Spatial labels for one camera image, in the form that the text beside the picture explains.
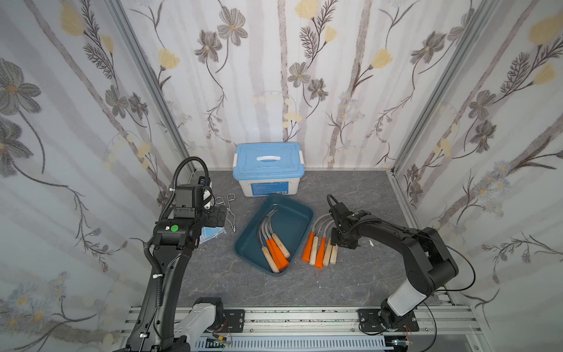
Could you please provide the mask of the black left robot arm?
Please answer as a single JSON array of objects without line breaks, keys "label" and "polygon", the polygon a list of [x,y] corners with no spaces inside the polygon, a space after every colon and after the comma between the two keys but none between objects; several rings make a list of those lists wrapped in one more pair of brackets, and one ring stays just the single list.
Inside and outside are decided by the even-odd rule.
[{"label": "black left robot arm", "polygon": [[227,209],[218,205],[208,167],[188,157],[174,171],[170,198],[155,223],[144,255],[151,272],[140,313],[124,351],[190,351],[202,334],[225,324],[220,298],[200,298],[175,321],[183,276],[204,228],[224,227]]}]

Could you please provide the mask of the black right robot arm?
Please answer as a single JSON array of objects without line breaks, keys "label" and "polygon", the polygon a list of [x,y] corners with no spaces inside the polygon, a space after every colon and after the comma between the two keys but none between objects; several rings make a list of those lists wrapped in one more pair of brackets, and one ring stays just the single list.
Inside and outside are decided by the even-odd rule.
[{"label": "black right robot arm", "polygon": [[402,255],[406,280],[385,299],[377,321],[384,330],[401,327],[406,317],[440,287],[459,274],[459,268],[437,230],[400,227],[366,211],[350,211],[333,195],[327,195],[334,245],[356,249],[359,239],[382,243]]}]

